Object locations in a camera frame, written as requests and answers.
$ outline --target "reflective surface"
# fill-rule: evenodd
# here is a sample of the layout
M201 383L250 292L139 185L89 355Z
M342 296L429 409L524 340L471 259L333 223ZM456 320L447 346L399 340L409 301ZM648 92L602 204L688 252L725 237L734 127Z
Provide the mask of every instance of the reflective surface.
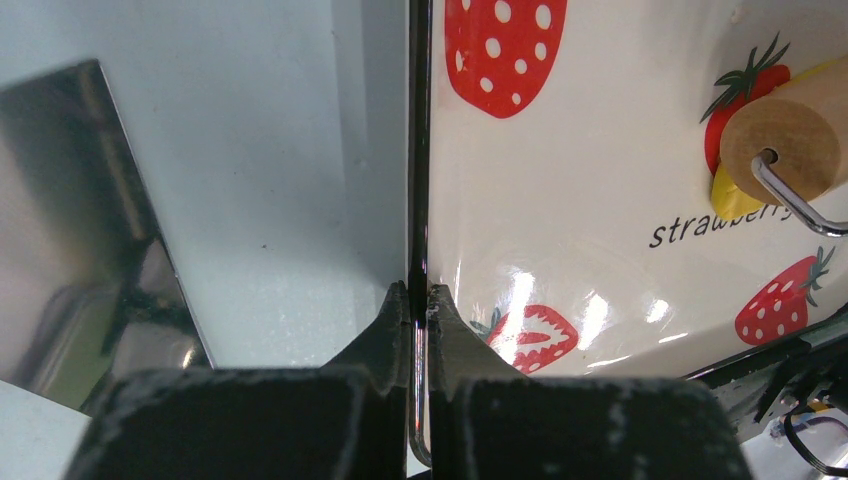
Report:
M705 111L749 59L790 45L788 80L848 53L848 3L546 5L434 5L427 267L463 320L530 375L680 376L842 307L844 241L716 215Z
M848 235L848 222L831 222L804 201L792 187L786 184L771 169L771 164L777 161L777 155L771 150L764 150L751 161L751 171L754 178L760 181L772 195L777 197L801 223L810 230L826 237L844 237Z
M0 380L87 411L208 365L100 66L0 92Z
M409 447L419 462L432 467L427 446L427 331L412 329L412 378L409 385Z

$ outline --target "shiny metal plate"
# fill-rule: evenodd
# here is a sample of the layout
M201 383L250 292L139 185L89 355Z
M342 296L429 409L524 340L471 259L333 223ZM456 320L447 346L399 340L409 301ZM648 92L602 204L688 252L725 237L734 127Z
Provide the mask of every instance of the shiny metal plate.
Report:
M0 380L86 412L209 364L99 63L0 92Z

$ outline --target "metal hook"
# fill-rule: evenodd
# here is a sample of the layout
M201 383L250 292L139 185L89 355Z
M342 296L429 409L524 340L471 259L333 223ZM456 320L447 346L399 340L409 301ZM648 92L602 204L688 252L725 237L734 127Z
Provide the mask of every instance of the metal hook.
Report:
M810 230L826 237L848 235L848 222L831 222L822 217L816 209L774 173L771 165L776 161L777 153L774 150L766 149L760 152L751 162L751 171L754 178L762 183L772 195L783 203L783 206L788 208Z
M423 325L412 326L412 383L409 390L409 446L415 458L426 467L433 466L430 450L424 435L424 411L427 408L427 383L425 365L427 359L427 330Z

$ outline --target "black cable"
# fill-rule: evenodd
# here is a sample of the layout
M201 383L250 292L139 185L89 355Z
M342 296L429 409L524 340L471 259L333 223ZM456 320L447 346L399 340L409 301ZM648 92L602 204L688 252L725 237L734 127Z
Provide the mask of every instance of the black cable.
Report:
M842 430L842 433L848 435L848 425L845 425L844 423L840 422L839 420L833 417L813 417L804 420L801 423L795 425L795 433L803 432L808 428L824 424L836 425L837 427L839 427L840 430Z
M789 444L795 448L795 451L798 452L798 455L801 455L801 458L821 473L830 475L831 477L848 478L848 468L825 465L825 463L813 455L813 452L811 452L810 449L804 445L804 442L798 438L798 433L795 432L795 427L792 426L792 416L803 410L805 407L806 405L799 404L783 418L783 430L786 432L786 438L789 440Z

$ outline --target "strawberry print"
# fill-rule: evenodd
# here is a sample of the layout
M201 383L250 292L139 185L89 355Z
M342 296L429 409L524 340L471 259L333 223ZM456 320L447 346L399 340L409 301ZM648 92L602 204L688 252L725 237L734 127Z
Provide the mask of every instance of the strawberry print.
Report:
M565 27L567 0L446 0L451 85L495 118L524 109L542 90Z
M495 309L489 327L471 322L478 335L521 373L530 374L553 363L577 346L577 330L554 309L528 305L523 315L500 316Z
M736 316L736 334L749 345L763 345L807 326L807 304L818 307L812 293L821 289L834 249L804 258L768 282Z
M756 60L757 49L755 47L748 54L748 64L745 70L727 72L715 82L715 86L727 88L701 117L702 122L710 119L704 133L704 155L707 160L707 167L713 175L718 169L718 164L721 163L719 144L721 143L721 134L724 132L727 122L730 121L730 117L740 108L768 95L775 88L788 82L791 77L789 67L778 63L789 50L789 44L787 43L777 52L774 51L779 36L780 33L778 32L758 61Z

